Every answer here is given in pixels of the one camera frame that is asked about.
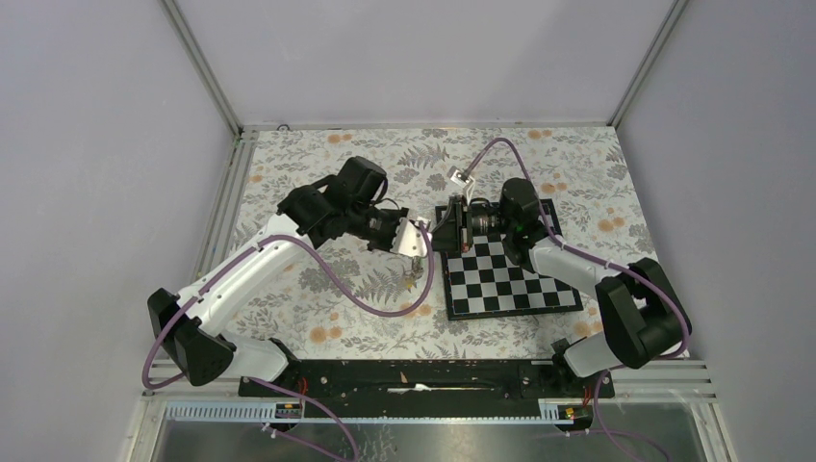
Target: floral pattern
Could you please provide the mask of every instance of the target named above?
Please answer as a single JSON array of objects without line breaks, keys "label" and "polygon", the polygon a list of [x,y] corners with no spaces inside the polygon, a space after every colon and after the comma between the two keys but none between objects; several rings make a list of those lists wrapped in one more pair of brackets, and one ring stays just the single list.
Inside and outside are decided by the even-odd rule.
[{"label": "floral pattern", "polygon": [[[433,217],[434,207],[457,193],[446,180],[450,168],[466,167],[495,137],[518,146],[541,197],[554,201],[570,243],[619,262],[654,257],[618,139],[606,127],[261,132],[232,246],[255,234],[289,191],[337,172],[352,156],[366,157],[389,173],[389,198]],[[502,183],[521,172],[510,150],[499,144],[474,176],[476,196],[498,197]],[[409,259],[368,252],[351,236],[324,244],[319,253],[357,296],[379,309],[407,307],[425,284],[426,265],[416,273]],[[585,295],[582,312],[448,321],[441,277],[438,270],[420,308],[385,319],[345,299],[304,255],[228,328],[278,338],[298,357],[345,359],[546,358],[556,340],[575,341],[602,330],[598,305]]]}]

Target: white wall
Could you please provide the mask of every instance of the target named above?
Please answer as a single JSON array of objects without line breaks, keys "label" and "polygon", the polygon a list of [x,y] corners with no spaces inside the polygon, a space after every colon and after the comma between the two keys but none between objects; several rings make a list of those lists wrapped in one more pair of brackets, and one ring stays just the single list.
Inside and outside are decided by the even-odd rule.
[{"label": "white wall", "polygon": [[0,460],[114,460],[229,135],[158,2],[0,6]]},{"label": "white wall", "polygon": [[691,2],[620,131],[741,461],[812,460],[816,6]]},{"label": "white wall", "polygon": [[672,0],[179,0],[244,122],[605,121]]}]

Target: checkered board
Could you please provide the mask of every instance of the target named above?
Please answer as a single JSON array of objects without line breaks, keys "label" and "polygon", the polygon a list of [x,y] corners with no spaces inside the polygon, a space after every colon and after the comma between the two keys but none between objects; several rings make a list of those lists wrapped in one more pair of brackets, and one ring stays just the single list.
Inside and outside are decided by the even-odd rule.
[{"label": "checkered board", "polygon": [[[548,224],[561,233],[550,199],[542,200]],[[437,220],[446,207],[436,208]],[[504,255],[503,235],[473,238],[466,253],[442,253],[447,318],[451,321],[563,313],[583,309],[578,291],[514,266]]]}]

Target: table surface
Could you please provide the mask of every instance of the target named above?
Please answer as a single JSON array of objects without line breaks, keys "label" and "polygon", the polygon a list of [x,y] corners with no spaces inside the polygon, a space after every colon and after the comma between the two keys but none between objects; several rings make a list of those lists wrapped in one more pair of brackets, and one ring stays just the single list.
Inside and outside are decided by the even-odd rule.
[{"label": "table surface", "polygon": [[[615,131],[608,127],[512,129],[379,129],[261,132],[232,240],[255,234],[293,188],[336,173],[363,156],[389,175],[388,197],[433,217],[457,187],[446,180],[495,137],[519,148],[539,195],[551,197],[565,239],[617,262],[655,258],[649,231]],[[520,177],[510,150],[497,145],[474,172],[475,196],[498,198],[502,183]],[[366,303],[396,310],[424,286],[405,257],[365,251],[351,236],[319,253]],[[368,314],[345,299],[308,256],[280,273],[231,321],[243,335],[281,340],[300,358],[548,358],[550,344],[602,330],[598,305],[564,314],[448,321],[440,258],[425,303],[403,318]]]}]

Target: white square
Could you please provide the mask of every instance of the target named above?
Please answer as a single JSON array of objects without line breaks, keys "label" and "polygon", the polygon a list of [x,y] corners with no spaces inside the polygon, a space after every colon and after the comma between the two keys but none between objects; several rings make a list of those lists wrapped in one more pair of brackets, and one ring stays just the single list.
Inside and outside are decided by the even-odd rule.
[{"label": "white square", "polygon": [[465,271],[465,284],[478,284],[479,271]]},{"label": "white square", "polygon": [[468,300],[468,311],[470,313],[484,313],[484,299],[471,298]]},{"label": "white square", "polygon": [[524,281],[510,281],[510,291],[513,295],[524,295],[527,293],[527,285]]},{"label": "white square", "polygon": [[558,301],[561,303],[561,306],[573,306],[575,305],[575,297],[573,291],[564,291],[558,293]]},{"label": "white square", "polygon": [[450,297],[454,300],[462,300],[468,297],[468,287],[463,285],[450,286]]},{"label": "white square", "polygon": [[530,308],[544,308],[547,306],[544,303],[544,294],[527,294],[530,298]]},{"label": "white square", "polygon": [[459,272],[459,271],[464,270],[464,269],[465,269],[465,266],[462,263],[461,258],[449,258],[449,259],[447,259],[447,270],[449,270],[451,272]]},{"label": "white square", "polygon": [[510,280],[510,271],[507,268],[496,268],[493,270],[493,277],[496,282],[507,282]]},{"label": "white square", "polygon": [[502,255],[504,253],[504,245],[501,243],[489,243],[487,248],[490,249],[491,255]]},{"label": "white square", "polygon": [[555,292],[555,280],[554,279],[552,279],[550,277],[546,277],[546,278],[540,280],[539,284],[541,284],[541,292],[547,292],[547,293],[548,292]]},{"label": "white square", "polygon": [[496,296],[496,284],[487,282],[482,284],[482,296]]},{"label": "white square", "polygon": [[493,262],[490,260],[490,257],[476,257],[476,267],[480,270],[491,270],[493,268]]},{"label": "white square", "polygon": [[511,311],[516,309],[516,301],[512,295],[498,296],[498,309],[501,311]]}]

